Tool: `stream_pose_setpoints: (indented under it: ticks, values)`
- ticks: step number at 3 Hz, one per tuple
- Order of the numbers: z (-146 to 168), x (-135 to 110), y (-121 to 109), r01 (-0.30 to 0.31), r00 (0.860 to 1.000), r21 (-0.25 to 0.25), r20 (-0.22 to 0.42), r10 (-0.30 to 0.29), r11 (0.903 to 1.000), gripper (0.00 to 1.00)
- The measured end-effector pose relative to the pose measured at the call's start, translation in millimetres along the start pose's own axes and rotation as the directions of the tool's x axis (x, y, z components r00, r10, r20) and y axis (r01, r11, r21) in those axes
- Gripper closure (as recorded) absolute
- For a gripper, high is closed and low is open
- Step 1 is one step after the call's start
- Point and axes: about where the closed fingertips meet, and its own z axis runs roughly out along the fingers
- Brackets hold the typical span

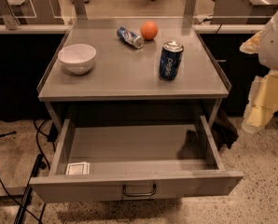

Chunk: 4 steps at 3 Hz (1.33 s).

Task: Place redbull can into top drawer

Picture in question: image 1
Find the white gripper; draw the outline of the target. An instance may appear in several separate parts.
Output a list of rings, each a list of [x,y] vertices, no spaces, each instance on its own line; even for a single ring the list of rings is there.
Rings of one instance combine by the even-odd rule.
[[[258,53],[259,62],[278,70],[278,10],[267,22],[262,32],[255,33],[240,46],[240,52]],[[278,111],[278,71],[266,76],[256,76],[248,94],[248,104],[243,113],[242,128],[248,133],[258,133]]]

